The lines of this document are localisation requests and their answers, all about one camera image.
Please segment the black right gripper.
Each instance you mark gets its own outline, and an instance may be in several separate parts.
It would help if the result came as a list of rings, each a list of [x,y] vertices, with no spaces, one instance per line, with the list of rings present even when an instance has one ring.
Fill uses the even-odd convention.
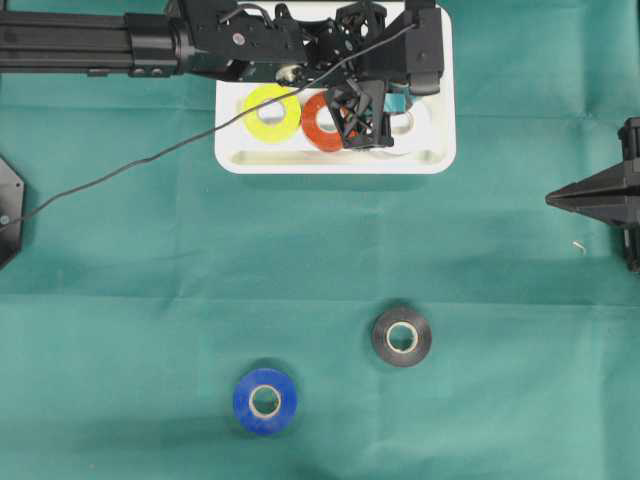
[[[549,193],[549,206],[623,228],[624,256],[629,270],[639,272],[639,118],[628,118],[618,131],[623,162],[606,168],[578,182]],[[621,205],[562,203],[570,198],[610,196],[622,193],[630,208],[625,224],[625,208]]]

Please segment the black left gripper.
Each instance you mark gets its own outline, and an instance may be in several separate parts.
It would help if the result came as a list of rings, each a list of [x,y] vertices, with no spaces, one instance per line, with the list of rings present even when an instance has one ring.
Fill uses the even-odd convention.
[[[345,149],[391,147],[390,115],[384,111],[388,82],[370,79],[354,57],[385,29],[386,9],[359,1],[324,21],[301,22],[307,61],[294,69],[294,85],[325,90],[323,98]]]

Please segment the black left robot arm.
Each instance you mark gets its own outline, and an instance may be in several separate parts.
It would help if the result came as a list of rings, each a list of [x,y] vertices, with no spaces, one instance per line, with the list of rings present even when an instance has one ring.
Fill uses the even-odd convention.
[[[160,14],[121,16],[3,11],[3,73],[192,74],[232,83],[277,84],[290,98],[310,88],[325,98],[348,149],[393,143],[384,99],[392,73],[365,62],[411,29],[361,1],[332,18],[303,21],[285,4],[268,11],[239,1],[171,1]]]

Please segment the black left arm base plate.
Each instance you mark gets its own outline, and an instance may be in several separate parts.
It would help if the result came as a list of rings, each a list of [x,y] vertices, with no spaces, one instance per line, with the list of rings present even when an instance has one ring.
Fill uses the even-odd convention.
[[[23,179],[1,157],[1,268],[13,260],[22,248],[22,226],[11,221],[22,216],[25,189]]]

